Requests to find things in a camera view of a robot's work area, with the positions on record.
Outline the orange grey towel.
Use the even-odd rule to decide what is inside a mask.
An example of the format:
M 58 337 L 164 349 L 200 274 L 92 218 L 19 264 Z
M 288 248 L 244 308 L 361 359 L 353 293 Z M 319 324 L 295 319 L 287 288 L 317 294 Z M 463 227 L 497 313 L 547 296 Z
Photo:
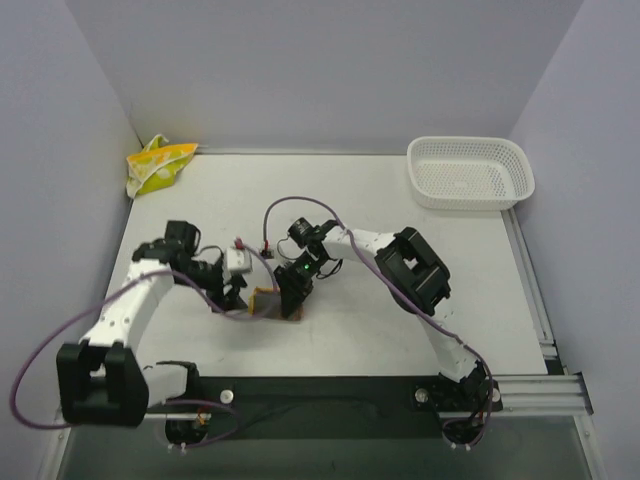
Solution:
M 256 287 L 249 296 L 247 313 L 251 317 L 269 320 L 300 321 L 304 310 L 299 307 L 285 316 L 282 314 L 280 293 L 272 288 Z

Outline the yellow green towel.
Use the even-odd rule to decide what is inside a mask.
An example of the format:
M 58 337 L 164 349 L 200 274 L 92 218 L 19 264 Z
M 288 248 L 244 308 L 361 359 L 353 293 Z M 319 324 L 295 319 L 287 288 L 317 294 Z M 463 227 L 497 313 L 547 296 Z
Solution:
M 126 158 L 127 196 L 135 199 L 171 187 L 192 160 L 198 146 L 198 143 L 170 144 L 164 135 L 155 135 L 139 153 Z

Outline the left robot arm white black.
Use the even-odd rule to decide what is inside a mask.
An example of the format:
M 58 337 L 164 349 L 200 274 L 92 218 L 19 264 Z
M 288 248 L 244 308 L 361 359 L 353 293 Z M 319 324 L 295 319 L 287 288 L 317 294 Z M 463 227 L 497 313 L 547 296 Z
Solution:
M 213 263 L 196 257 L 201 232 L 186 221 L 167 223 L 163 237 L 133 252 L 125 282 L 78 343 L 56 357 L 62 415 L 74 425 L 134 427 L 151 407 L 181 412 L 204 397 L 197 366 L 160 361 L 141 366 L 136 352 L 156 309 L 176 286 L 191 287 L 215 313 L 244 308 L 239 297 L 251 256 L 241 242 Z

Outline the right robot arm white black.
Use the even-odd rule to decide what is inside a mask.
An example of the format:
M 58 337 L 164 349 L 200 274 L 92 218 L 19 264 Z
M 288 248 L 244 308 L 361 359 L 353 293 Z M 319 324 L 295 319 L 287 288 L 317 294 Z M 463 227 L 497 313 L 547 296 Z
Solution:
M 486 362 L 448 326 L 454 316 L 449 305 L 449 269 L 416 229 L 376 233 L 351 230 L 336 220 L 313 226 L 299 218 L 288 234 L 301 254 L 275 270 L 283 316 L 304 303 L 313 279 L 328 261 L 361 262 L 383 282 L 400 308 L 422 321 L 439 375 L 447 380 L 443 385 L 447 404 L 463 410 L 478 398 L 492 399 L 494 384 Z

